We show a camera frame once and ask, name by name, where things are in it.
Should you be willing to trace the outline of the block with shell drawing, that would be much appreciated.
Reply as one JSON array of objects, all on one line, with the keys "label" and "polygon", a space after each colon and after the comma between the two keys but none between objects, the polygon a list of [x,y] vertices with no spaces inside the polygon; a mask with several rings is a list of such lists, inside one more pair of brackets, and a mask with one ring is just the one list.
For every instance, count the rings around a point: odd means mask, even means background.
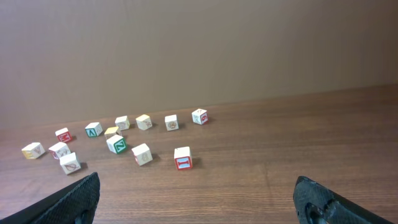
[{"label": "block with shell drawing", "polygon": [[80,162],[75,152],[67,154],[59,159],[60,166],[66,175],[81,169]]}]

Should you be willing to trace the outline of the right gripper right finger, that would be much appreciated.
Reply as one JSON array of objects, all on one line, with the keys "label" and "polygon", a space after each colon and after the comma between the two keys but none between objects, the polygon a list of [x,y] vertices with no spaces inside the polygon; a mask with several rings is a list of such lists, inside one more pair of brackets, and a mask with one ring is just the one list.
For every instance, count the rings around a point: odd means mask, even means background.
[{"label": "right gripper right finger", "polygon": [[306,176],[297,178],[293,201],[300,224],[392,224]]}]

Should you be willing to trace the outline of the block with green Z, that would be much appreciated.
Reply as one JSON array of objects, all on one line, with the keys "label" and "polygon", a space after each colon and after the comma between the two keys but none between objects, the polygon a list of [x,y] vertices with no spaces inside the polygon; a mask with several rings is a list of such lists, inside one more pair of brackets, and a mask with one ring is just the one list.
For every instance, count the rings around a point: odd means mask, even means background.
[{"label": "block with green Z", "polygon": [[125,138],[120,135],[114,135],[106,140],[108,148],[115,154],[120,154],[127,149]]}]

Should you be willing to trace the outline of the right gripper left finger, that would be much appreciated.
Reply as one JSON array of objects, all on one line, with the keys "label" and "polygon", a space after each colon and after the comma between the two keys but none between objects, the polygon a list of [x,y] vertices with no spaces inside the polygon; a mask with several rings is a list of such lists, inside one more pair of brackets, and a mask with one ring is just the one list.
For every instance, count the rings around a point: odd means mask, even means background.
[{"label": "right gripper left finger", "polygon": [[92,224],[100,199],[97,172],[1,219],[3,224]]}]

